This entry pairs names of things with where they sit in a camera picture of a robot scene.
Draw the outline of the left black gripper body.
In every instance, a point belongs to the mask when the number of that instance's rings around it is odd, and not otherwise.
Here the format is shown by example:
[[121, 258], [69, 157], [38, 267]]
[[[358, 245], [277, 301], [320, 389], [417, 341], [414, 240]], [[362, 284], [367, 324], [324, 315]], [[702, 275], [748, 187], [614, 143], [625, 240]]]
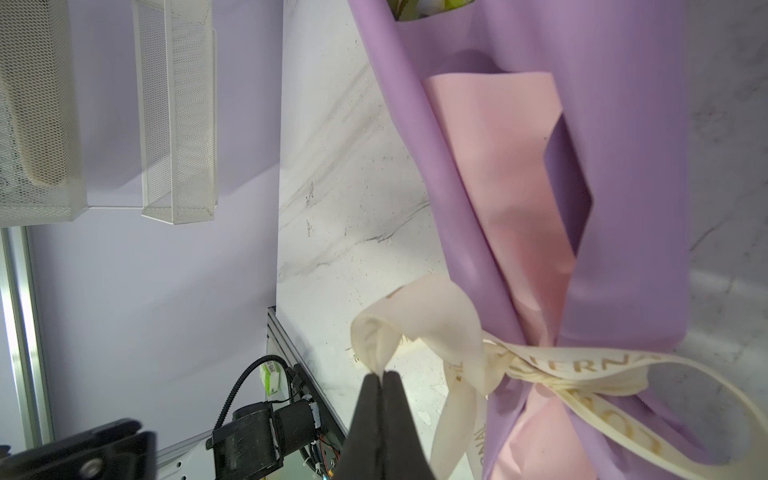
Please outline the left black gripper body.
[[3, 479], [155, 479], [156, 433], [120, 419], [20, 453], [1, 447]]

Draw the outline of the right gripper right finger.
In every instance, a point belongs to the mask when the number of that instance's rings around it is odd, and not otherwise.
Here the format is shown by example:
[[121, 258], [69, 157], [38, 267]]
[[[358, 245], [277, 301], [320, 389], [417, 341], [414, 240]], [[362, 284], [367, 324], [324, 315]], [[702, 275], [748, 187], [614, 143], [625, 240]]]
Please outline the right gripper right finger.
[[387, 371], [382, 378], [383, 478], [433, 480], [424, 455], [400, 375]]

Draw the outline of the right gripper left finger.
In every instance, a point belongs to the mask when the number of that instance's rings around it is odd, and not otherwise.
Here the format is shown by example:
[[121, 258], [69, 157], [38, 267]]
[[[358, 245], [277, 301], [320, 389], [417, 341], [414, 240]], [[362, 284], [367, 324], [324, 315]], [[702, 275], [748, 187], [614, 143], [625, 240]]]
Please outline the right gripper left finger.
[[352, 423], [335, 470], [336, 480], [383, 478], [383, 396], [377, 375], [364, 377]]

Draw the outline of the cream ribbon roll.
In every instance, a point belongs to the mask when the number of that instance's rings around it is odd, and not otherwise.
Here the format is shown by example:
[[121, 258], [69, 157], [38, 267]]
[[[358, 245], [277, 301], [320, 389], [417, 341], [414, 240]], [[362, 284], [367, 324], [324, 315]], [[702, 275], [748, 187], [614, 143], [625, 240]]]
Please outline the cream ribbon roll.
[[[447, 479], [474, 436], [478, 404], [506, 378], [542, 385], [579, 418], [618, 445], [683, 479], [764, 479], [767, 417], [738, 387], [698, 362], [656, 352], [532, 347], [504, 342], [481, 328], [465, 292], [450, 279], [427, 275], [403, 285], [359, 313], [350, 327], [358, 360], [378, 377], [402, 338], [421, 340], [439, 356], [448, 388], [432, 443], [429, 466]], [[699, 463], [608, 397], [645, 390], [652, 366], [676, 364], [699, 371], [729, 390], [751, 424], [747, 453], [725, 465]]]

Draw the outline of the pink purple wrapping paper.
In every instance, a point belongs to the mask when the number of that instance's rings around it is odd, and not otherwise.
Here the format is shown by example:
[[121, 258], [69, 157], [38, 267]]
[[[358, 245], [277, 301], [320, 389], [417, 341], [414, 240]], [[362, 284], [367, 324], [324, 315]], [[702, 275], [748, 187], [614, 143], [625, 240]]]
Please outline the pink purple wrapping paper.
[[690, 315], [685, 3], [350, 8], [483, 328], [674, 349]]

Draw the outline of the white fake rose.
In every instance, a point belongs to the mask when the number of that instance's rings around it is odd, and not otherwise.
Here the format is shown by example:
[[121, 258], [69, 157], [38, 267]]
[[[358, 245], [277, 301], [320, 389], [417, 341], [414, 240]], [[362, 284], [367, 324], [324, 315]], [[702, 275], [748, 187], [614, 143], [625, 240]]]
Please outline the white fake rose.
[[473, 0], [387, 0], [396, 21], [413, 21], [455, 10], [471, 4]]

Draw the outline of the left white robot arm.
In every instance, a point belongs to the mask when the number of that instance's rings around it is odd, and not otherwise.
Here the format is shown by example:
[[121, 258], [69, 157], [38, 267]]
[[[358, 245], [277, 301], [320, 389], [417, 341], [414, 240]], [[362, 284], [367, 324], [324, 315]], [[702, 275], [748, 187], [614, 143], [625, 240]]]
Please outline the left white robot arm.
[[[275, 400], [246, 405], [226, 415], [251, 373], [268, 363], [286, 375], [288, 394], [281, 410]], [[317, 439], [318, 423], [307, 400], [293, 392], [294, 372], [277, 355], [249, 365], [226, 398], [205, 449], [213, 453], [216, 479], [262, 479], [281, 468], [284, 458]], [[80, 434], [12, 455], [1, 447], [3, 479], [154, 479], [156, 434], [133, 419], [121, 419]]]

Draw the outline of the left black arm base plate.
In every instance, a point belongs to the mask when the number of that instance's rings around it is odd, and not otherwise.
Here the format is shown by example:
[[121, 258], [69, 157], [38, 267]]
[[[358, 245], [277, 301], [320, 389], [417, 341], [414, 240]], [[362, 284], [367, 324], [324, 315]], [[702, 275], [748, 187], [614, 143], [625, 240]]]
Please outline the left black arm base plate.
[[299, 452], [304, 463], [318, 478], [333, 479], [341, 459], [346, 430], [310, 372], [300, 363], [292, 369], [294, 399], [309, 402], [315, 430], [315, 438]]

